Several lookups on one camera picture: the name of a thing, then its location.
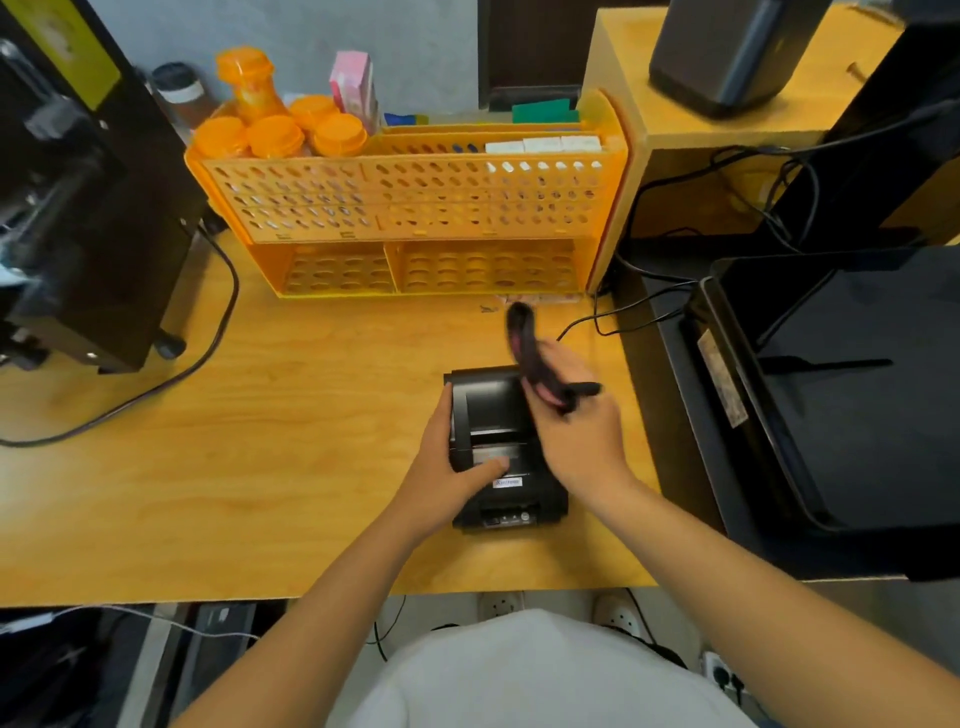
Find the yellow sign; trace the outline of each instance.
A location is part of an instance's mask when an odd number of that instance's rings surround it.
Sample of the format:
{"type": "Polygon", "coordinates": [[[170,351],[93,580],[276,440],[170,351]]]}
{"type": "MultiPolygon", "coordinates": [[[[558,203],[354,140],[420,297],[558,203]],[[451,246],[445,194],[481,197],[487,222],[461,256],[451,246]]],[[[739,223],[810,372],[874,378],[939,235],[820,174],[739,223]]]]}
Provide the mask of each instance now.
{"type": "Polygon", "coordinates": [[[106,49],[70,0],[0,0],[83,102],[95,111],[120,81],[106,49]]]}

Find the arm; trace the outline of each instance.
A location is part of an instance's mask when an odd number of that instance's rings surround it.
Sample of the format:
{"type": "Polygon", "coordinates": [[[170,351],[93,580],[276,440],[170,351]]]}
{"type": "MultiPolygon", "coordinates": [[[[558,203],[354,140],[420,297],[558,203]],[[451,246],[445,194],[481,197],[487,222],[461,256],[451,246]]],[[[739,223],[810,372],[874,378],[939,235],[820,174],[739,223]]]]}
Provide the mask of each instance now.
{"type": "Polygon", "coordinates": [[[176,728],[322,726],[390,586],[413,549],[504,474],[494,458],[465,473],[449,462],[450,387],[387,509],[263,639],[177,720],[176,728]]]}
{"type": "MultiPolygon", "coordinates": [[[[541,342],[565,381],[595,381],[541,342]]],[[[790,728],[956,725],[960,679],[737,546],[639,482],[609,394],[559,416],[527,385],[553,473],[615,533],[790,728]]]]}

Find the orange organizer rack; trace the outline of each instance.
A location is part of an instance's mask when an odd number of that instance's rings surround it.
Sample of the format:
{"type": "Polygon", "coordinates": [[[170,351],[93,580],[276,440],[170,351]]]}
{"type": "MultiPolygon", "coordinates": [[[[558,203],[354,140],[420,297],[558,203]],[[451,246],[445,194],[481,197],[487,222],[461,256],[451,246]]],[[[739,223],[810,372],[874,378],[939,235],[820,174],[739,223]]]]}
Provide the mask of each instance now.
{"type": "Polygon", "coordinates": [[[585,290],[627,161],[598,90],[579,124],[398,127],[353,158],[186,162],[279,296],[585,290]],[[598,136],[599,151],[486,154],[598,136]]]}

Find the black receipt printer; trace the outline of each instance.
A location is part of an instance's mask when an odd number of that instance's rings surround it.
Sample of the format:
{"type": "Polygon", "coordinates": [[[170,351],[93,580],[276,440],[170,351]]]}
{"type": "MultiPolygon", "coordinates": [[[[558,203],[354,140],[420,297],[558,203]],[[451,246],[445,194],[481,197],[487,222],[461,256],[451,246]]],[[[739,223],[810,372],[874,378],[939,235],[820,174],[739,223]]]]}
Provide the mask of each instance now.
{"type": "Polygon", "coordinates": [[[566,488],[547,468],[518,367],[462,369],[453,384],[450,465],[461,473],[492,457],[510,468],[467,501],[458,528],[505,528],[554,523],[566,515],[566,488]]]}

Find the pink box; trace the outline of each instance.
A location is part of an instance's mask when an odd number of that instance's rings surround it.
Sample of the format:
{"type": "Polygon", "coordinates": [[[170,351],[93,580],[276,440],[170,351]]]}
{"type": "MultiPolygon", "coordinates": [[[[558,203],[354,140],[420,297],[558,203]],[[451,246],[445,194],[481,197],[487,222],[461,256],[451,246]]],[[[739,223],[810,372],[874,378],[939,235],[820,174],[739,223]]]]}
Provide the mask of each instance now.
{"type": "Polygon", "coordinates": [[[373,61],[363,51],[337,51],[330,71],[333,100],[343,113],[363,121],[367,133],[376,133],[380,109],[373,91],[373,61]]]}

